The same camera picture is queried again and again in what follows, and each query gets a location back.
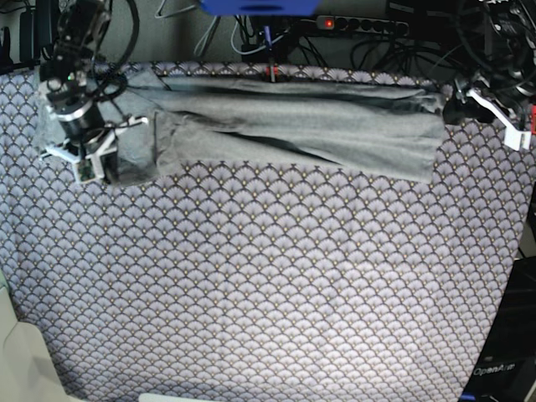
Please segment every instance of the power strip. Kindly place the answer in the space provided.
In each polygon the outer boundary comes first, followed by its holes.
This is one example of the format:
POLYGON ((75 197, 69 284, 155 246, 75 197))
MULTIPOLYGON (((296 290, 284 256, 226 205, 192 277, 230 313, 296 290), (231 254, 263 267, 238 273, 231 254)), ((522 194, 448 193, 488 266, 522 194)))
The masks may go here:
POLYGON ((410 35, 410 25, 385 19, 337 17, 319 15, 317 28, 322 31, 338 31, 361 34, 395 34, 399 37, 410 35))

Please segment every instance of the white object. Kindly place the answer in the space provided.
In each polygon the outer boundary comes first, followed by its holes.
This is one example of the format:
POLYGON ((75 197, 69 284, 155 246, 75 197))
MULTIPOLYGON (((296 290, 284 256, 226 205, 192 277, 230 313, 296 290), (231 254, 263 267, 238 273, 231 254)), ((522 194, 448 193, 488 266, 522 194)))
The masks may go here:
POLYGON ((184 13, 188 13, 190 11, 193 11, 198 7, 197 5, 192 4, 191 6, 181 8, 180 10, 174 11, 173 13, 162 15, 162 10, 166 6, 167 2, 168 2, 168 0, 162 0, 162 2, 160 3, 160 6, 158 7, 158 10, 154 13, 154 18, 156 18, 156 19, 166 19, 166 18, 176 17, 176 16, 178 16, 180 14, 184 14, 184 13))
POLYGON ((467 92, 467 96, 477 101, 480 106, 488 109, 496 116, 497 119, 501 121, 502 124, 504 124, 504 126, 506 126, 504 145, 512 148, 515 151, 519 151, 521 147, 523 149, 530 150, 532 132, 518 130, 512 124, 510 119, 508 119, 508 117, 503 113, 503 111, 497 107, 497 105, 494 105, 491 101, 484 99, 476 90, 470 89, 467 92))
POLYGON ((104 166, 102 165, 102 158, 111 153, 117 152, 116 140, 117 138, 127 131, 130 127, 140 126, 141 124, 148 125, 149 119, 146 117, 131 117, 125 123, 113 128, 106 134, 104 141, 99 147, 92 153, 88 154, 85 159, 89 160, 93 170, 93 178, 88 180, 82 180, 79 173, 79 165, 82 163, 80 156, 70 153, 65 146, 68 141, 64 142, 61 146, 50 146, 45 148, 45 155, 51 157, 59 157, 66 162, 70 163, 73 168, 73 174, 77 183, 90 183, 96 180, 102 180, 106 177, 104 166))
POLYGON ((141 394, 140 402, 210 402, 207 400, 201 399, 185 399, 185 398, 176 398, 173 396, 165 395, 156 395, 156 394, 141 394))
POLYGON ((39 330, 18 322, 0 288, 0 400, 73 402, 65 393, 39 330))

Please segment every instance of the blue box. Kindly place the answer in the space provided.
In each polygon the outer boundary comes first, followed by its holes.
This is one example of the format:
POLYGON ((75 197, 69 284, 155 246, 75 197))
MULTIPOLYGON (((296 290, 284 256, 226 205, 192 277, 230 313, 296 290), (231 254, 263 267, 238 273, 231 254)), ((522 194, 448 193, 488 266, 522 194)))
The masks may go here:
POLYGON ((320 0, 204 0, 213 15, 312 15, 320 0))

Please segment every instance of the red switch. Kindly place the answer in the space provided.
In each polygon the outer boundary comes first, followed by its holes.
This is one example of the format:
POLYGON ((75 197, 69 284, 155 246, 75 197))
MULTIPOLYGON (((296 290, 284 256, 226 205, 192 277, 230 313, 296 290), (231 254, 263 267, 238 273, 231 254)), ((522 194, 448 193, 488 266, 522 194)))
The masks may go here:
POLYGON ((335 29, 335 18, 328 15, 318 16, 317 28, 323 31, 333 31, 335 29))

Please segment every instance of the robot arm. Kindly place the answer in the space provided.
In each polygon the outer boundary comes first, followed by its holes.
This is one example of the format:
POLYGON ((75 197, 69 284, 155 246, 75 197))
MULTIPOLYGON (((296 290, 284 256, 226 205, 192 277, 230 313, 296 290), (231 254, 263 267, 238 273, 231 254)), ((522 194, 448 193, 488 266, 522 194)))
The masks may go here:
POLYGON ((98 52, 111 21, 104 0, 77 0, 62 14, 54 55, 39 71, 39 95, 46 100, 51 117, 57 119, 65 131, 65 141, 48 147, 42 157, 60 157, 71 163, 78 183, 95 180, 113 182, 116 178, 118 136, 130 126, 148 123, 146 118, 131 116, 117 124, 106 123, 98 108, 99 102, 110 101, 121 92, 109 94, 106 88, 117 82, 119 69, 137 41, 139 17, 136 4, 133 0, 127 2, 134 21, 131 41, 115 68, 101 80, 93 74, 97 81, 96 89, 88 88, 87 79, 93 73, 91 60, 98 52))

